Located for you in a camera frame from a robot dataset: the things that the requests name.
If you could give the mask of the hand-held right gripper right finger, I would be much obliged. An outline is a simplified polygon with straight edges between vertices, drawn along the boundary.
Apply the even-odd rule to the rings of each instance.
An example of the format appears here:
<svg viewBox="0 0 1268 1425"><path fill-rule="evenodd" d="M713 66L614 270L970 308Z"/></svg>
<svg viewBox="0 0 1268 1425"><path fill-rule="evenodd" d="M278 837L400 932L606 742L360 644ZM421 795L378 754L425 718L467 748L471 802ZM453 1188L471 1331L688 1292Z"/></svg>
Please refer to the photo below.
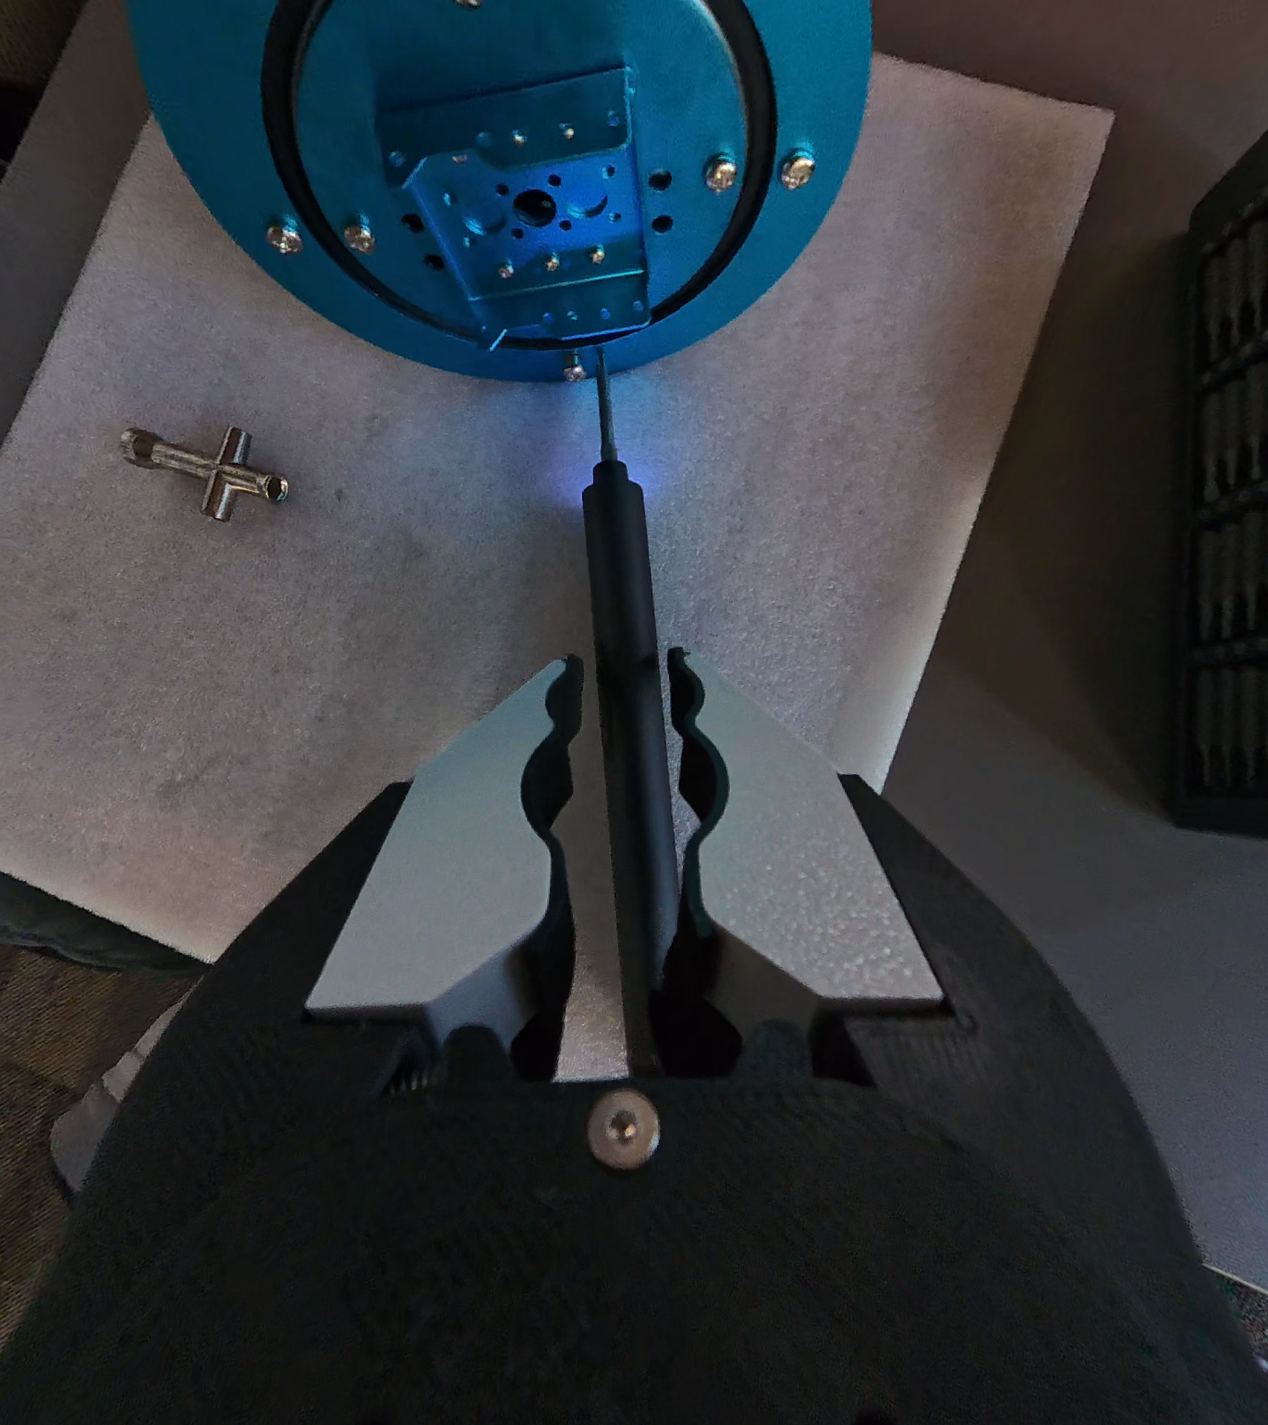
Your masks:
<svg viewBox="0 0 1268 1425"><path fill-rule="evenodd" d="M835 1024L946 1010L942 987L830 758L692 650L669 653L684 849L657 1046L722 1077L768 1024L814 1058Z"/></svg>

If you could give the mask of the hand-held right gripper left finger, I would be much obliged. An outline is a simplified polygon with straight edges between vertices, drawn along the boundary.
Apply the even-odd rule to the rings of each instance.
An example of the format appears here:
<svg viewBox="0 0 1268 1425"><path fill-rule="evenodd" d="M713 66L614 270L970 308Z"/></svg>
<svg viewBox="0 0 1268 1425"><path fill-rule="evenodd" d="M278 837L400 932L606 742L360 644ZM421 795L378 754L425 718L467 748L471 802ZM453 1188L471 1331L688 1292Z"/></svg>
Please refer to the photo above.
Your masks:
<svg viewBox="0 0 1268 1425"><path fill-rule="evenodd" d="M433 1047L489 1030L516 1073L553 1080L577 964L556 822L586 666L556 657L421 767L305 1009L416 1027Z"/></svg>

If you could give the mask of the black electric screwdriver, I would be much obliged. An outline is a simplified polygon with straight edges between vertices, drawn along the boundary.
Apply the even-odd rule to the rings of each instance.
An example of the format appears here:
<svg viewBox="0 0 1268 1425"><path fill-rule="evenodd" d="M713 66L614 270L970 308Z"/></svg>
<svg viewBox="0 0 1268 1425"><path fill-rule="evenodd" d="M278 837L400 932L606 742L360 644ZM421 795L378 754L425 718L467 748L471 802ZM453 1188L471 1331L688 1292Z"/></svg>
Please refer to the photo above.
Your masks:
<svg viewBox="0 0 1268 1425"><path fill-rule="evenodd" d="M596 359L600 458L583 491L615 936L629 1070L661 1073L652 997L679 917L661 639L643 486L615 434L605 351Z"/></svg>

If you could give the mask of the blue round metal turntable base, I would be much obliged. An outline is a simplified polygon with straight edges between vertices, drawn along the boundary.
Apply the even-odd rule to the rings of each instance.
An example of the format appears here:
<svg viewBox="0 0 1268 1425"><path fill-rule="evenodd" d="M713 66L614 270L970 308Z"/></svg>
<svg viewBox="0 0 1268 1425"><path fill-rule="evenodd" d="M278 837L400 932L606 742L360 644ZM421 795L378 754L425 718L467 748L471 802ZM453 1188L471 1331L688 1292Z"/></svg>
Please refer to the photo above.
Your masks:
<svg viewBox="0 0 1268 1425"><path fill-rule="evenodd" d="M853 166L868 1L130 2L152 112L305 307L513 382L637 369L786 274Z"/></svg>

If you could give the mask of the white foam mat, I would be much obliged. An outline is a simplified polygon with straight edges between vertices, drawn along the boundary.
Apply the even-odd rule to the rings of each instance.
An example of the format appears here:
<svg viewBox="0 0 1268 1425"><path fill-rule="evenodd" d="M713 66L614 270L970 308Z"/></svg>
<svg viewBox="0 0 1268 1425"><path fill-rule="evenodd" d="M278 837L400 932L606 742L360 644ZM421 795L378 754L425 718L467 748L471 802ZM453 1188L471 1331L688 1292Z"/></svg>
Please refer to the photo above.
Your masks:
<svg viewBox="0 0 1268 1425"><path fill-rule="evenodd" d="M612 382L661 636L881 788L1114 124L878 54L759 302ZM287 500L127 461L231 425ZM214 958L385 783L590 654L594 396L400 359L150 118L0 449L0 869Z"/></svg>

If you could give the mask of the metal cross wrench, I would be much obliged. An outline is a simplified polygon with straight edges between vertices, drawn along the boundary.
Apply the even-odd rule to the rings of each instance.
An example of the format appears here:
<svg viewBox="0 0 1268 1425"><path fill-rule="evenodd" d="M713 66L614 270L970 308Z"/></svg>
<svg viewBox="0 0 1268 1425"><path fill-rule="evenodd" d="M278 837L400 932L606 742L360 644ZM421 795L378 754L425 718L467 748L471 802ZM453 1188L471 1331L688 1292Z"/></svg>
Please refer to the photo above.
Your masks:
<svg viewBox="0 0 1268 1425"><path fill-rule="evenodd" d="M124 458L133 466L164 470L199 480L204 485L201 513L226 523L234 516L241 494L268 503L283 503L290 494L287 476L262 470L250 463L253 434L229 425L217 454L180 446L146 428L127 428L119 436Z"/></svg>

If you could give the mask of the black screwdriver bit case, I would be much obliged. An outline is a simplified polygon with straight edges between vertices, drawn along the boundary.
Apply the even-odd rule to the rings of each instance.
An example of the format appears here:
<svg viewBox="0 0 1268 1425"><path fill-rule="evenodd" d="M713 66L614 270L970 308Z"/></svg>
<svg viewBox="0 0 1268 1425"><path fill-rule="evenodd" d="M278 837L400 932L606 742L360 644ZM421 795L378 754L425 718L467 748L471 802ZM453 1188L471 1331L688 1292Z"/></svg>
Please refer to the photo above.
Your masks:
<svg viewBox="0 0 1268 1425"><path fill-rule="evenodd" d="M1182 238L1168 804L1268 841L1268 127Z"/></svg>

